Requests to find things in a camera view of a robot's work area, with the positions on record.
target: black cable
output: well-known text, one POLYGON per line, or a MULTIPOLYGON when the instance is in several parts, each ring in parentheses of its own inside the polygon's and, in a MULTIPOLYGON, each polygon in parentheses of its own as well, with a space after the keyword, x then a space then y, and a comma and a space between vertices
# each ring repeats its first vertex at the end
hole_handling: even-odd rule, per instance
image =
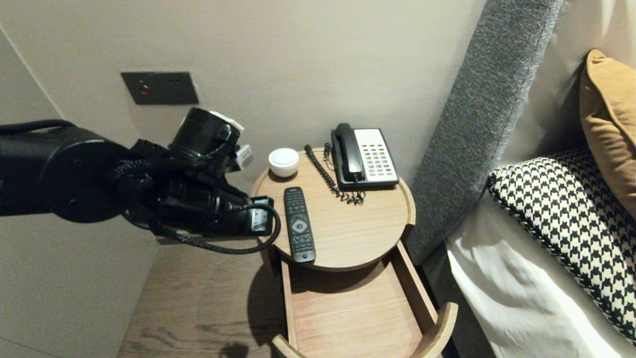
POLYGON ((198 247, 198 248, 204 248, 206 250, 220 252, 222 254, 230 254, 230 255, 252 254, 254 252, 258 252, 258 251, 270 246, 272 243, 274 243, 274 240, 276 240, 276 238, 278 238, 278 235, 280 234, 280 216, 278 215, 276 210, 274 210, 274 208, 272 208, 271 206, 265 205, 265 204, 249 204, 249 205, 239 206, 238 208, 235 208, 235 209, 233 209, 231 211, 244 211, 244 210, 250 210, 250 209, 262 209, 262 210, 265 210, 265 211, 271 213, 274 216, 274 221, 275 221, 274 230, 272 232, 272 235, 265 242, 261 243, 260 245, 255 246, 255 247, 251 247, 251 248, 227 248, 227 247, 221 247, 221 246, 213 245, 211 243, 206 243, 204 241, 200 241, 200 240, 195 239, 195 238, 187 237, 185 235, 177 233, 176 230, 168 229, 166 227, 151 226, 150 227, 150 231, 152 231, 153 234, 155 234, 155 235, 160 235, 160 236, 163 236, 165 238, 176 240, 176 241, 179 241, 181 243, 184 243, 184 244, 187 244, 187 245, 191 245, 191 246, 195 246, 195 247, 198 247))
POLYGON ((43 119, 28 123, 3 124, 0 125, 0 134, 15 134, 22 132, 37 131, 38 129, 52 127, 76 127, 73 123, 62 119, 43 119))
MULTIPOLYGON (((325 143, 323 154, 324 154, 324 159, 326 161, 328 161, 330 152, 331 152, 331 144, 325 143)), ((312 162, 316 170, 318 170, 318 173, 320 173, 324 182, 327 183, 327 186, 329 187, 331 192, 337 198, 340 198, 340 201, 344 201, 347 204, 354 204, 354 205, 364 204, 364 197, 366 196, 366 193, 363 191, 358 191, 356 195, 353 195, 353 194, 348 194, 346 192, 340 191, 336 182, 334 182, 333 179, 331 178, 331 175, 327 173, 327 171, 322 167, 322 165, 316 158, 314 151, 312 150, 312 147, 309 144, 305 145, 305 153, 307 154, 307 157, 312 162)))
POLYGON ((322 161, 327 164, 327 168, 329 170, 336 171, 336 167, 333 165, 333 163, 331 163, 330 158, 331 158, 331 144, 330 143, 325 143, 324 144, 324 149, 322 150, 322 161))

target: coiled phone cord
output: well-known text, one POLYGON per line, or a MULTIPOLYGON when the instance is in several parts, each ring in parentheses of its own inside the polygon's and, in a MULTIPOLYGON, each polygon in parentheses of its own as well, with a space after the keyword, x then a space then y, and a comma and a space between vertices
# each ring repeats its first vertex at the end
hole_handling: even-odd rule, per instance
MULTIPOLYGON (((340 191, 340 189, 338 189, 336 182, 333 181, 333 179, 331 178, 331 175, 329 175, 329 173, 327 173, 327 171, 322 167, 322 164, 320 164, 320 162, 316 158, 314 151, 312 150, 312 147, 309 144, 305 145, 305 153, 307 153, 307 157, 312 162, 316 170, 318 170, 318 173, 320 173, 325 183, 327 183, 327 186, 329 187, 331 192, 335 194, 336 197, 340 198, 340 201, 344 201, 347 204, 353 204, 353 205, 364 204, 364 197, 366 196, 365 192, 358 191, 354 195, 353 193, 349 194, 346 192, 342 192, 340 191)), ((323 160, 327 164, 329 164, 330 153, 331 153, 331 144, 325 143, 324 151, 323 151, 323 155, 324 155, 323 160)))

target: robotic arm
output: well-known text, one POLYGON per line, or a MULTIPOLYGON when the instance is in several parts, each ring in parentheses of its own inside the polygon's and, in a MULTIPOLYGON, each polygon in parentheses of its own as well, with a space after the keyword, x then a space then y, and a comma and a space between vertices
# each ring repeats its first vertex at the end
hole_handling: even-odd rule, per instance
POLYGON ((155 234, 209 250, 261 250, 280 231, 273 200, 249 197, 225 178, 242 130, 218 113, 192 108, 168 148, 139 140, 127 149, 63 120, 0 125, 0 216, 54 213, 91 223, 122 215, 155 234), (232 250, 177 230, 270 237, 232 250))

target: pillow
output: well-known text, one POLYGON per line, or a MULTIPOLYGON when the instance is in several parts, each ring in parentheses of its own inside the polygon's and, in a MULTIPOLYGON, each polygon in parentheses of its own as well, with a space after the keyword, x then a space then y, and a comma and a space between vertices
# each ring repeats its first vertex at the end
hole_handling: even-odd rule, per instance
POLYGON ((488 190, 636 347, 636 221, 589 148, 496 169, 488 190))
POLYGON ((580 100, 583 131, 600 172, 636 218, 636 71, 592 50, 580 100))

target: mustard pillow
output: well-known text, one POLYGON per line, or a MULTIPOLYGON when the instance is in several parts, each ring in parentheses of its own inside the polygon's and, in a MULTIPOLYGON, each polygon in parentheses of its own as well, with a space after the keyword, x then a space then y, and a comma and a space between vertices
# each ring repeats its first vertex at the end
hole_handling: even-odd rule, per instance
POLYGON ((592 50, 580 100, 583 132, 603 179, 636 218, 636 71, 592 50))

